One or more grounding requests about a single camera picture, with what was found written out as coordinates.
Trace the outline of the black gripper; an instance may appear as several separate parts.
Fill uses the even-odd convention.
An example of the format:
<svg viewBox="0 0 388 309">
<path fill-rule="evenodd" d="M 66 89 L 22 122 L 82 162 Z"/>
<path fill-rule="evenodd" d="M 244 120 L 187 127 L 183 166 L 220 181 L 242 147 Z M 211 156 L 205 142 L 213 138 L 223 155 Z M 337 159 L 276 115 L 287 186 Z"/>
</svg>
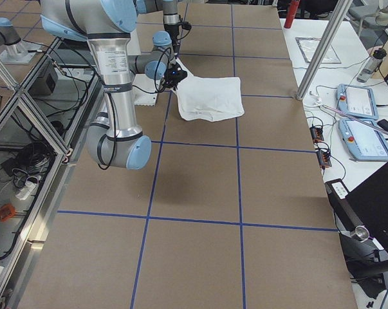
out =
<svg viewBox="0 0 388 309">
<path fill-rule="evenodd" d="M 187 76 L 187 71 L 185 71 L 180 64 L 172 64 L 170 68 L 167 68 L 163 75 L 163 86 L 168 89 L 177 90 L 178 84 L 186 79 Z"/>
<path fill-rule="evenodd" d="M 180 14 L 164 15 L 163 25 L 165 31 L 170 35 L 172 41 L 172 47 L 174 56 L 178 57 L 181 47 L 180 29 L 190 31 L 191 24 L 188 21 L 184 21 Z"/>
</svg>

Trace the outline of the third silver robot arm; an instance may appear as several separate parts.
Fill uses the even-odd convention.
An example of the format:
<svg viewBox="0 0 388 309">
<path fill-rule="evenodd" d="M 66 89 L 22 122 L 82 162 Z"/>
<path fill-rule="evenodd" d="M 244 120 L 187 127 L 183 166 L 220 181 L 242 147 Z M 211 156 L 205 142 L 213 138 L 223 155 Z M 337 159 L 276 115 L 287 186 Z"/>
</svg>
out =
<svg viewBox="0 0 388 309">
<path fill-rule="evenodd" d="M 41 45 L 24 41 L 14 28 L 12 22 L 0 17 L 0 47 L 5 50 L 0 53 L 0 60 L 4 64 L 29 64 Z"/>
</svg>

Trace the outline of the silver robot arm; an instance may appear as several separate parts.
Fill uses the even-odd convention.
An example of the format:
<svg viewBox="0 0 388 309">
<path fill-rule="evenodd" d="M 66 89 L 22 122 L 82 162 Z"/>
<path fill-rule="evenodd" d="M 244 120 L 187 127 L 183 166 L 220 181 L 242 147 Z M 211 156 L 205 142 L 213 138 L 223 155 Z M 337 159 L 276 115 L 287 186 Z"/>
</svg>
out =
<svg viewBox="0 0 388 309">
<path fill-rule="evenodd" d="M 170 35 L 174 54 L 179 54 L 180 41 L 184 38 L 180 37 L 180 30 L 186 30 L 187 34 L 192 29 L 192 25 L 188 21 L 184 21 L 178 13 L 177 0 L 135 0 L 134 5 L 138 14 L 149 14 L 152 12 L 163 13 L 163 27 Z"/>
<path fill-rule="evenodd" d="M 145 74 L 157 92 L 176 89 L 187 72 L 176 62 L 179 29 L 186 27 L 177 1 L 41 1 L 43 28 L 50 34 L 86 42 L 104 90 L 105 107 L 87 135 L 90 156 L 102 169 L 138 170 L 149 161 L 151 139 L 136 120 L 133 81 Z M 127 46 L 137 17 L 163 13 L 164 29 L 152 38 L 147 55 L 130 56 Z"/>
</svg>

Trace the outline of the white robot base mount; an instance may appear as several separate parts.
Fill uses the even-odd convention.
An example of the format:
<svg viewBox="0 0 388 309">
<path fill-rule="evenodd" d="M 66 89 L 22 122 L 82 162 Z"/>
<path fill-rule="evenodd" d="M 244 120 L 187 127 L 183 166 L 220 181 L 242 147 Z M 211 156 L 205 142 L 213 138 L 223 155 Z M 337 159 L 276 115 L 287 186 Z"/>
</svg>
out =
<svg viewBox="0 0 388 309">
<path fill-rule="evenodd" d="M 141 54 L 137 30 L 131 32 L 131 40 L 127 45 L 128 56 Z M 157 94 L 154 81 L 145 73 L 137 73 L 133 80 L 134 104 L 137 106 L 154 106 Z"/>
</svg>

